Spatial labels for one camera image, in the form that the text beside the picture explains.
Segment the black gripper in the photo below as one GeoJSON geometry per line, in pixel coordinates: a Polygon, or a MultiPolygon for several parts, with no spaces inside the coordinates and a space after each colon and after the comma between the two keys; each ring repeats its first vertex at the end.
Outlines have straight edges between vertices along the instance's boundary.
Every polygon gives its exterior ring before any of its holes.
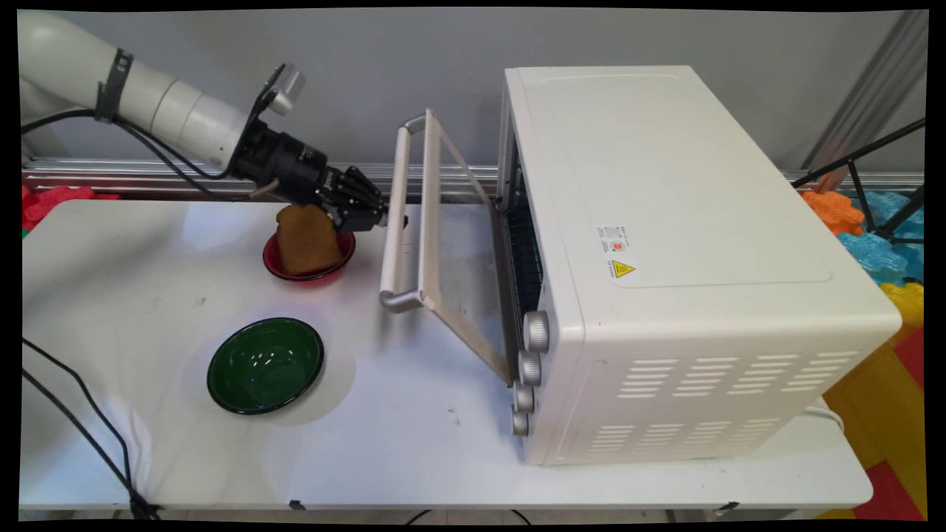
{"type": "Polygon", "coordinates": [[[270,194],[294,205],[316,205],[336,210],[336,233],[372,231],[386,227],[388,208],[381,191],[358,166],[342,174],[342,191],[334,191],[338,169],[329,168],[327,155],[286,132],[275,132],[263,121],[253,120],[244,130],[233,155],[233,176],[257,188],[270,186],[270,194]]]}

